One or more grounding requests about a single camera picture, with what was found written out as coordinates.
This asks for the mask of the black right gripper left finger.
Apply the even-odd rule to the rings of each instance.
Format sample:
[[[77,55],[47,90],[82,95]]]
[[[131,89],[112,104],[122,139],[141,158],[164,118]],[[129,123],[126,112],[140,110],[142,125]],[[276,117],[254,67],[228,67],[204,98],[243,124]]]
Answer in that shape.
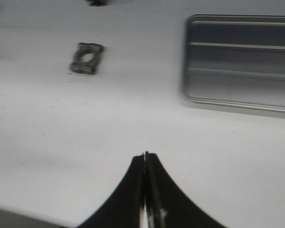
[[[144,209],[144,156],[134,156],[123,179],[80,228],[139,228]]]

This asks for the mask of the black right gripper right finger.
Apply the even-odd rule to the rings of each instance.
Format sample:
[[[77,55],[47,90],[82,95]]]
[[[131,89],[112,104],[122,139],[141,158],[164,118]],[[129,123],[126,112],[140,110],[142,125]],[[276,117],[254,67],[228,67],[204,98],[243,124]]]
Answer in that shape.
[[[177,186],[155,153],[145,153],[145,205],[150,228],[223,228]]]

